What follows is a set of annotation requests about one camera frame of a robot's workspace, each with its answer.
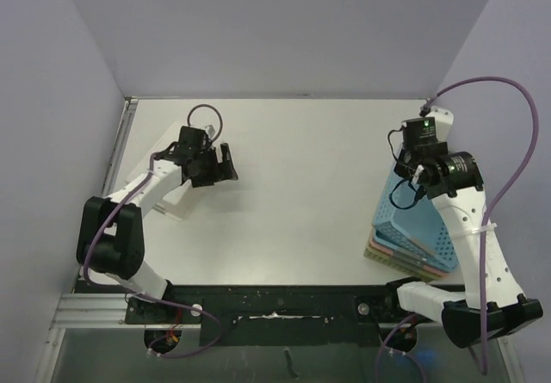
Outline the white perforated plastic basket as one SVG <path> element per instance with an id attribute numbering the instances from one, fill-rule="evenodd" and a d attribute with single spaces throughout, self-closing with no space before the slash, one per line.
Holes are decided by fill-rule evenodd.
<path id="1" fill-rule="evenodd" d="M 129 168 L 120 172 L 120 176 L 124 177 L 124 182 L 131 182 L 146 171 L 152 153 L 162 151 L 172 142 L 178 141 L 183 125 L 184 123 L 181 121 L 173 122 L 146 151 L 141 150 L 138 157 L 131 158 Z M 153 209 L 173 219 L 182 221 L 190 216 L 193 209 L 199 204 L 202 196 L 203 193 L 199 189 L 192 188 L 191 181 L 187 181 L 178 189 L 168 193 Z"/>

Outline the blue perforated plastic basket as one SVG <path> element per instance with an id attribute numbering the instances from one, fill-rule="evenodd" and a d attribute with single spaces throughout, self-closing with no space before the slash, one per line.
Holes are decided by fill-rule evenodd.
<path id="1" fill-rule="evenodd" d="M 375 236 L 393 250 L 409 251 L 443 272 L 453 271 L 458 260 L 443 219 L 427 198 L 411 209 L 415 192 L 390 172 L 375 209 Z"/>

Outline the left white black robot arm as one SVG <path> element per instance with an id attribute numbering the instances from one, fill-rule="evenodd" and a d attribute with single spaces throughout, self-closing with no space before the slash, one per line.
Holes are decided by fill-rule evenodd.
<path id="1" fill-rule="evenodd" d="M 216 147 L 205 130 L 181 127 L 178 140 L 151 154 L 145 172 L 114 193 L 85 202 L 76 254 L 84 279 L 92 282 L 94 271 L 116 280 L 147 299 L 144 311 L 152 321 L 168 322 L 176 303 L 165 295 L 169 282 L 145 261 L 143 219 L 186 184 L 203 188 L 237 180 L 227 143 Z"/>

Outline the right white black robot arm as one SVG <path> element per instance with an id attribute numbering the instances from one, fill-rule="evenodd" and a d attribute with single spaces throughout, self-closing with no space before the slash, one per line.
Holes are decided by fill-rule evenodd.
<path id="1" fill-rule="evenodd" d="M 464 280 L 462 293 L 410 281 L 383 300 L 386 316 L 404 321 L 413 312 L 441 324 L 449 340 L 467 348 L 508 336 L 543 315 L 511 273 L 494 232 L 484 219 L 486 192 L 474 157 L 451 153 L 436 135 L 434 118 L 402 123 L 396 170 L 420 186 L 447 228 Z"/>

